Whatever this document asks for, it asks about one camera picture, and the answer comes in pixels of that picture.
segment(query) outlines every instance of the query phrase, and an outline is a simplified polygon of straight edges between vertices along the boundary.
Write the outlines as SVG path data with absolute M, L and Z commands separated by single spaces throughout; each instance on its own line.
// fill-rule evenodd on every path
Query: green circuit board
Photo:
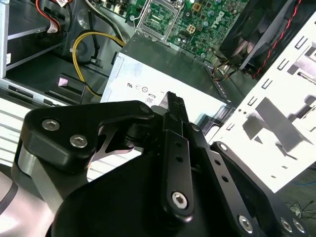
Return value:
M 216 59 L 214 51 L 219 49 L 248 1 L 196 0 L 191 4 L 186 0 L 167 41 L 212 62 Z
M 164 35 L 169 26 L 169 22 L 174 18 L 174 14 L 157 2 L 152 2 L 149 9 L 150 12 L 144 21 L 144 25 Z
M 183 7 L 167 42 L 213 63 L 217 59 L 214 52 L 219 49 L 249 0 L 183 1 Z M 101 7 L 115 12 L 127 21 L 136 19 L 137 24 L 146 2 L 147 0 L 102 0 Z M 175 14 L 170 9 L 152 0 L 143 25 L 164 35 L 174 17 Z

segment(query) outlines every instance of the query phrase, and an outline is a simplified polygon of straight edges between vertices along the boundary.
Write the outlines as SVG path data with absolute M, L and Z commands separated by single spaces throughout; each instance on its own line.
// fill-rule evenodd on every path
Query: red and white wire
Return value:
M 45 14 L 45 13 L 42 11 L 42 9 L 40 8 L 40 5 L 39 5 L 39 0 L 36 0 L 36 1 L 35 1 L 35 6 L 36 6 L 38 12 L 39 12 L 43 17 L 45 17 L 46 19 L 48 19 L 48 20 L 54 22 L 54 23 L 57 25 L 57 27 L 58 27 L 58 31 L 60 31 L 60 28 L 61 28 L 61 27 L 60 27 L 60 23 L 59 23 L 56 19 L 54 19 L 54 18 L 48 16 L 47 14 Z
M 298 9 L 299 5 L 301 4 L 301 2 L 302 2 L 302 0 L 298 0 L 296 6 L 295 6 L 295 8 L 294 8 L 293 15 L 292 15 L 291 18 L 288 20 L 287 25 L 286 25 L 285 29 L 282 31 L 280 37 L 275 41 L 275 43 L 273 44 L 273 46 L 272 46 L 271 49 L 269 50 L 268 55 L 267 55 L 265 61 L 263 62 L 262 66 L 261 66 L 261 67 L 258 69 L 258 71 L 252 76 L 253 79 L 256 78 L 256 76 L 258 76 L 258 74 L 260 73 L 260 71 L 265 67 L 265 65 L 266 65 L 266 63 L 267 63 L 267 61 L 268 61 L 268 59 L 270 58 L 270 56 L 271 56 L 271 54 L 272 54 L 272 51 L 275 49 L 276 45 L 283 39 L 284 34 L 285 34 L 285 32 L 287 31 L 287 29 L 290 27 L 291 22 L 292 22 L 293 18 L 295 17 L 295 15 L 296 15 L 296 13 L 297 13 L 297 9 Z

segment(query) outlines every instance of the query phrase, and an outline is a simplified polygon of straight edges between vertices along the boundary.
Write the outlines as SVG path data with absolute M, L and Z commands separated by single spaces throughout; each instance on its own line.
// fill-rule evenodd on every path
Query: yellow wire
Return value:
M 90 36 L 90 35 L 105 36 L 105 37 L 107 37 L 107 38 L 110 38 L 110 39 L 114 40 L 115 42 L 117 42 L 117 43 L 118 43 L 119 45 L 121 45 L 122 47 L 125 46 L 125 43 L 122 42 L 122 41 L 120 41 L 118 38 L 116 38 L 116 37 L 114 37 L 114 36 L 111 36 L 111 35 L 109 35 L 109 34 L 106 34 L 106 33 L 102 33 L 102 32 L 87 32 L 87 33 L 84 33 L 84 34 L 80 35 L 80 36 L 76 39 L 76 41 L 75 41 L 75 43 L 74 43 L 74 47 L 73 47 L 73 52 L 72 52 L 72 54 L 73 54 L 73 62 L 74 62 L 75 70 L 76 70 L 76 72 L 77 72 L 77 74 L 78 74 L 79 79 L 80 79 L 81 81 L 83 81 L 84 83 L 86 83 L 86 82 L 85 82 L 85 79 L 84 79 L 84 77 L 83 77 L 83 75 L 82 75 L 82 73 L 81 73 L 80 67 L 79 67 L 78 62 L 77 62 L 76 50 L 77 50 L 77 47 L 78 47 L 78 45 L 80 44 L 80 42 L 81 42 L 85 37 Z M 99 95 L 97 95 L 96 93 L 94 93 L 92 90 L 90 90 L 89 87 L 87 87 L 87 89 L 88 89 L 93 95 L 100 97 Z

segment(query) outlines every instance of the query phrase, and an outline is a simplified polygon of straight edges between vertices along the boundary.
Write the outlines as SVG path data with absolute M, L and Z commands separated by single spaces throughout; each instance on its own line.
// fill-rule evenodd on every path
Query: blue cable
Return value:
M 292 184 L 301 185 L 301 186 L 306 186 L 306 185 L 313 185 L 313 184 L 316 184 L 316 182 L 311 182 L 311 183 L 306 183 L 306 184 L 297 184 L 297 183 L 292 183 Z

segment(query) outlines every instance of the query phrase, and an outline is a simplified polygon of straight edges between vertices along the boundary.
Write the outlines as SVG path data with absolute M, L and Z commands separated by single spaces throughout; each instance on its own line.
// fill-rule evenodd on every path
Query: motherboard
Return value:
M 233 27 L 248 0 L 185 2 L 167 41 L 208 62 Z
M 145 36 L 213 63 L 249 0 L 105 0 Z

